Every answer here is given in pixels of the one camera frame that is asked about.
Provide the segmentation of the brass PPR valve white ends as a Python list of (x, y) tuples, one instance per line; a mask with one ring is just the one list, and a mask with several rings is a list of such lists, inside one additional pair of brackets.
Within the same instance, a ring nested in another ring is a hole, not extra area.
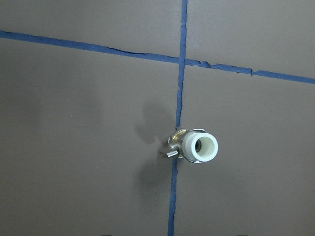
[(217, 139), (204, 129), (179, 129), (159, 150), (163, 157), (185, 159), (195, 164), (215, 159), (218, 151)]

